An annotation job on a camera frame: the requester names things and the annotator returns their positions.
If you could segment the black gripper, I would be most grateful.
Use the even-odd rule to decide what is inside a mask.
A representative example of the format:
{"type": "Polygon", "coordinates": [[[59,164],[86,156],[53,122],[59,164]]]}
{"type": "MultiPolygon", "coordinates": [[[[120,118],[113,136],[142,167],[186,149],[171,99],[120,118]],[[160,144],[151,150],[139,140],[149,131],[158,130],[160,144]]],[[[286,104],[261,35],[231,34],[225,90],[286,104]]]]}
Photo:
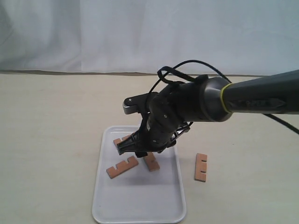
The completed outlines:
{"type": "Polygon", "coordinates": [[[177,138],[190,130],[191,123],[184,121],[173,124],[166,115],[162,116],[165,124],[158,120],[155,115],[159,114],[159,109],[151,102],[157,94],[157,92],[145,93],[126,98],[123,101],[122,106],[126,115],[139,113],[147,114],[147,116],[142,120],[138,131],[117,143],[116,148],[119,155],[130,152],[135,155],[148,155],[150,152],[161,153],[166,148],[174,146],[177,138]]]}

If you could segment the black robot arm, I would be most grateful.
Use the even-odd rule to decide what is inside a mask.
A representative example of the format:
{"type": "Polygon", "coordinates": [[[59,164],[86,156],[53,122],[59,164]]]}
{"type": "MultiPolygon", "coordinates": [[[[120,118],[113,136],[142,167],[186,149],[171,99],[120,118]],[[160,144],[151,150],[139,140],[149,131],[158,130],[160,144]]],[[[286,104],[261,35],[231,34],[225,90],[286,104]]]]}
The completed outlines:
{"type": "Polygon", "coordinates": [[[168,80],[160,92],[126,98],[123,109],[141,114],[142,122],[117,144],[118,153],[133,152],[141,158],[174,146],[193,122],[223,122],[233,113],[298,114],[299,72],[239,83],[206,75],[189,77],[186,83],[168,80]]]}

